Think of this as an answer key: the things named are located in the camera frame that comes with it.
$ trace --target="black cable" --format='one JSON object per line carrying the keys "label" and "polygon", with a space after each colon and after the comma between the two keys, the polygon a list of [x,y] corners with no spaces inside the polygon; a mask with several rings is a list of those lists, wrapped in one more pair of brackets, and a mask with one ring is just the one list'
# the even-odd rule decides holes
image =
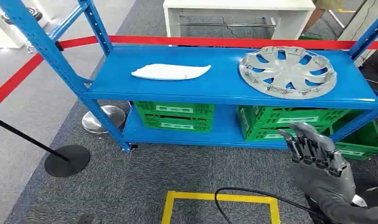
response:
{"label": "black cable", "polygon": [[215,203],[216,203],[216,206],[218,207],[218,210],[219,212],[223,215],[223,217],[225,218],[225,220],[227,221],[228,224],[233,224],[230,219],[226,216],[226,214],[224,213],[224,211],[222,210],[222,208],[220,207],[219,205],[219,202],[218,202],[218,199],[217,199],[217,196],[218,196],[218,193],[222,190],[240,190],[240,191],[246,191],[246,192],[252,192],[252,193],[257,193],[257,194],[261,194],[261,195],[266,195],[266,196],[269,196],[269,197],[273,197],[273,198],[276,198],[280,201],[283,201],[285,203],[288,203],[290,205],[293,205],[299,209],[302,209],[304,211],[307,211],[311,214],[314,214],[316,216],[318,216],[319,218],[323,218],[323,219],[329,219],[327,216],[325,216],[324,214],[321,214],[321,213],[318,213],[314,210],[312,210],[311,208],[308,208],[308,207],[305,207],[301,204],[298,204],[298,203],[295,203],[293,201],[290,201],[288,199],[285,199],[283,197],[280,197],[278,195],[274,195],[274,194],[270,194],[270,193],[267,193],[267,192],[264,192],[264,191],[260,191],[260,190],[253,190],[253,189],[248,189],[248,188],[233,188],[233,187],[225,187],[225,188],[219,188],[215,191]]}
{"label": "black cable", "polygon": [[355,35],[357,35],[358,31],[362,28],[362,26],[364,25],[365,21],[366,21],[366,18],[368,18],[368,15],[369,15],[369,11],[370,9],[375,5],[376,3],[376,0],[374,0],[373,4],[371,4],[371,6],[369,6],[368,8],[368,11],[366,12],[366,15],[365,15],[365,18],[364,18],[364,21],[362,21],[361,25],[359,26],[359,28],[355,31],[354,35],[352,36],[351,38],[351,41],[355,38]]}
{"label": "black cable", "polygon": [[316,34],[316,33],[312,33],[312,32],[309,32],[309,31],[304,31],[304,33],[308,33],[308,34],[311,34],[311,35],[314,35],[314,36],[317,36],[317,37],[323,39],[321,35]]}
{"label": "black cable", "polygon": [[227,28],[228,30],[230,30],[230,33],[231,33],[233,36],[239,38],[239,37],[233,32],[233,30],[232,30],[230,27],[228,27],[227,23],[225,22],[225,17],[224,17],[224,16],[222,16],[222,20],[223,20],[223,24],[226,25],[226,28]]}

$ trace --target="person's leg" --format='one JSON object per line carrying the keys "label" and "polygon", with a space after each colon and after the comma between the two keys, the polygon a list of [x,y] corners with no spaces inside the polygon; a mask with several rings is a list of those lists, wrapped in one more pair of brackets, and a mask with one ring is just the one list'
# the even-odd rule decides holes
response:
{"label": "person's leg", "polygon": [[315,4],[315,10],[311,14],[310,19],[304,27],[304,31],[310,29],[328,9],[339,9],[343,6],[344,0],[313,0]]}
{"label": "person's leg", "polygon": [[315,8],[313,11],[313,14],[311,14],[310,19],[308,19],[307,24],[304,26],[303,31],[308,30],[310,27],[312,27],[324,14],[325,10],[322,8]]}

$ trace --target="silver stanchion base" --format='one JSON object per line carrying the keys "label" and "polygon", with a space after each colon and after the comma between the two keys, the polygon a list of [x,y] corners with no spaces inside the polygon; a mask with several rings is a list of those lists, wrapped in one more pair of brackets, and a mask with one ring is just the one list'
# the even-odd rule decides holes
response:
{"label": "silver stanchion base", "polygon": [[[126,114],[117,106],[102,106],[102,110],[112,120],[117,128],[121,128],[126,120]],[[92,134],[106,134],[106,131],[93,113],[87,112],[81,120],[83,128]]]}

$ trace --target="shelf upright post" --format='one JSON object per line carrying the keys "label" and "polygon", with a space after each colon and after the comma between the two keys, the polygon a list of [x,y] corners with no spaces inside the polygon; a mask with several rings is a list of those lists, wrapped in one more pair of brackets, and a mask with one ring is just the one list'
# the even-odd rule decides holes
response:
{"label": "shelf upright post", "polygon": [[[360,55],[369,47],[369,45],[378,38],[378,18],[366,30],[366,32],[359,38],[359,40],[348,51],[352,60],[355,61]],[[378,117],[378,109],[366,110],[361,115],[341,127],[330,138],[337,142],[347,137],[349,134],[363,127],[373,119]]]}
{"label": "shelf upright post", "polygon": [[333,133],[330,138],[334,142],[338,142],[341,139],[347,137],[354,131],[358,130],[359,128],[363,127],[364,125],[368,124],[372,120],[378,117],[378,109],[375,110],[366,110],[355,119],[341,127],[335,133]]}
{"label": "shelf upright post", "polygon": [[103,52],[106,56],[112,51],[112,43],[107,36],[106,29],[102,23],[100,15],[98,14],[97,9],[93,3],[93,0],[78,0],[80,5],[88,5],[88,7],[84,10],[84,14],[87,17],[88,22],[91,25],[91,28],[94,31],[95,36],[100,43]]}
{"label": "shelf upright post", "polygon": [[358,41],[349,50],[349,54],[353,61],[360,57],[360,55],[369,47],[369,45],[378,38],[378,18],[365,31],[365,33],[358,39]]}
{"label": "shelf upright post", "polygon": [[130,150],[130,143],[123,140],[122,133],[114,126],[111,119],[101,110],[98,102],[85,95],[87,88],[80,77],[56,47],[55,43],[48,37],[35,18],[28,12],[24,4],[20,0],[0,0],[0,7],[7,14],[13,24],[28,38],[53,70],[65,81],[69,88],[100,121],[102,126],[109,131],[114,139],[116,139],[123,151]]}

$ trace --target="white plastic part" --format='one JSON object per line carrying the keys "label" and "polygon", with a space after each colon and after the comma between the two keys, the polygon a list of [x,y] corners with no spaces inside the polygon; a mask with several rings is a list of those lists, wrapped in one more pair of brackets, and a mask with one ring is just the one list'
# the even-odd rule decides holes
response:
{"label": "white plastic part", "polygon": [[336,85],[329,60],[298,47],[261,48],[247,54],[239,70],[250,86],[278,98],[311,99]]}
{"label": "white plastic part", "polygon": [[131,74],[139,78],[157,79],[157,80],[185,80],[202,76],[211,68],[210,65],[205,67],[183,66],[173,64],[149,64],[137,69]]}

